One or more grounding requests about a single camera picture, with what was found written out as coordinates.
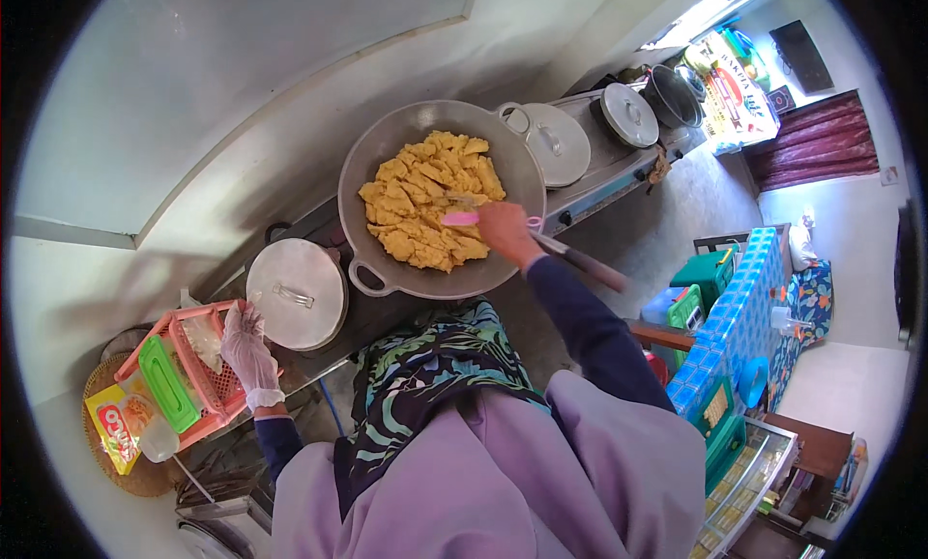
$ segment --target gloved hand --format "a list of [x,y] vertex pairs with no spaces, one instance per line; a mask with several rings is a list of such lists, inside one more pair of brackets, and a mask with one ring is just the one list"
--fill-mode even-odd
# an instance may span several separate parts
[[277,382],[277,360],[262,341],[264,318],[250,301],[244,310],[240,303],[226,314],[221,353],[245,388],[245,403],[254,412],[259,406],[283,402],[285,396]]

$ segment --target maroon curtain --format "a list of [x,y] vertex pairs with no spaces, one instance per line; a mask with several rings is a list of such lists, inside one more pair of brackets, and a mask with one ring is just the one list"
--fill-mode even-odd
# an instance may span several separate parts
[[761,191],[880,172],[855,89],[781,115],[777,137],[745,148],[744,156]]

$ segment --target television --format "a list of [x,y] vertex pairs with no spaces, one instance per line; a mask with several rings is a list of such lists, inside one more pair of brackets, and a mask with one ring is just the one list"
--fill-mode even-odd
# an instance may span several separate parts
[[777,54],[783,59],[786,69],[795,73],[799,86],[806,94],[834,88],[828,68],[801,21],[796,20],[774,29],[770,36],[777,45]]

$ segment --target fried food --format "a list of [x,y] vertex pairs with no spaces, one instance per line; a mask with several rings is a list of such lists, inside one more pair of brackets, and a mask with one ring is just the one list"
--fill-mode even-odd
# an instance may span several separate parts
[[367,230],[396,260],[421,269],[451,272],[486,258],[490,249],[476,225],[446,227],[442,217],[506,198],[493,161],[482,154],[488,150],[484,139],[437,130],[407,144],[358,191]]

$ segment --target green plastic lid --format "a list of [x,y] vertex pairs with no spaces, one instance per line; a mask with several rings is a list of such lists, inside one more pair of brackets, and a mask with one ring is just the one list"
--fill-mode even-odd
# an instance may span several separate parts
[[151,395],[177,434],[200,420],[200,412],[193,405],[179,378],[181,374],[177,368],[182,366],[168,355],[160,335],[152,335],[145,340],[138,354],[138,367],[145,376]]

